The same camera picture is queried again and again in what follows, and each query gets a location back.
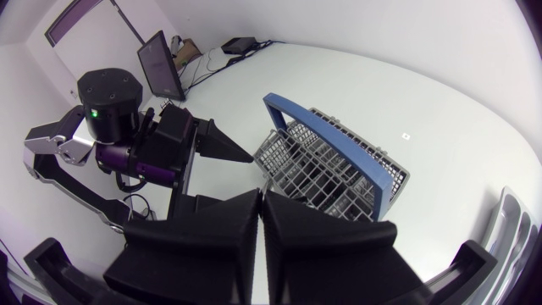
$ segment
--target purple motor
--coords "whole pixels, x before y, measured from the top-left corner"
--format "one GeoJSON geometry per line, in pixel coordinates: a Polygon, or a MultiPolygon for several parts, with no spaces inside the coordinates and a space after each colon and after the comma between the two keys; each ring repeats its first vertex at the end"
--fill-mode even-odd
{"type": "Polygon", "coordinates": [[[151,108],[147,110],[140,130],[133,136],[112,145],[97,144],[100,169],[160,186],[174,185],[191,151],[194,119],[188,110],[173,105],[164,109],[160,123],[152,121],[153,115],[151,108]]]}

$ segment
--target wire basket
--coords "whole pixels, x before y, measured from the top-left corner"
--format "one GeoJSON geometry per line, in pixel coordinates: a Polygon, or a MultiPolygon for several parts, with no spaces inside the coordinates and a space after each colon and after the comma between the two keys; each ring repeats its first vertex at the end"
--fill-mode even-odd
{"type": "MultiPolygon", "coordinates": [[[[315,108],[309,110],[352,139],[392,177],[390,205],[409,174],[360,136],[315,108]]],[[[374,184],[319,135],[294,120],[283,130],[271,130],[254,155],[257,165],[283,195],[340,219],[374,221],[374,184]]]]}

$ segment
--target black device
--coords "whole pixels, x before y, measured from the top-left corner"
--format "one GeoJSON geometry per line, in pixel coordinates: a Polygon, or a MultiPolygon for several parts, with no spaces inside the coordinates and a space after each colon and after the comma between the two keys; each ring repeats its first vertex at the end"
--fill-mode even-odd
{"type": "Polygon", "coordinates": [[[256,44],[254,37],[236,37],[230,39],[221,48],[224,54],[244,55],[250,52],[256,44]]]}
{"type": "Polygon", "coordinates": [[[172,188],[169,214],[177,207],[178,195],[186,194],[195,153],[247,163],[253,160],[214,120],[194,118],[186,108],[169,103],[159,123],[153,120],[153,108],[140,114],[141,84],[127,71],[87,72],[77,85],[83,105],[75,106],[59,122],[30,130],[25,139],[25,165],[35,178],[67,192],[114,230],[122,231],[132,215],[141,215],[132,213],[120,200],[104,199],[82,185],[60,168],[55,154],[68,164],[82,166],[95,147],[98,167],[107,174],[114,172],[122,191],[137,191],[147,182],[172,188]],[[141,183],[123,186],[120,175],[141,183]]]}
{"type": "Polygon", "coordinates": [[[186,100],[163,31],[159,31],[149,39],[137,51],[137,56],[152,94],[176,101],[186,100]]]}
{"type": "Polygon", "coordinates": [[[111,144],[139,130],[137,109],[143,87],[128,71],[103,69],[85,73],[78,81],[79,96],[91,136],[111,144]]]}
{"type": "Polygon", "coordinates": [[[152,108],[139,114],[141,85],[129,72],[88,72],[78,86],[82,106],[30,130],[25,165],[98,213],[124,234],[126,245],[103,275],[107,285],[81,273],[52,238],[29,253],[29,268],[59,304],[250,303],[258,215],[271,303],[463,303],[496,265],[480,245],[466,241],[447,270],[423,283],[393,248],[397,228],[388,221],[337,219],[259,189],[225,201],[189,196],[195,153],[246,163],[252,156],[212,119],[194,118],[172,103],[159,123],[152,108]],[[83,138],[84,128],[103,141],[96,144],[100,169],[172,188],[166,219],[147,221],[58,166],[55,154],[75,165],[89,158],[95,143],[83,138]]]}

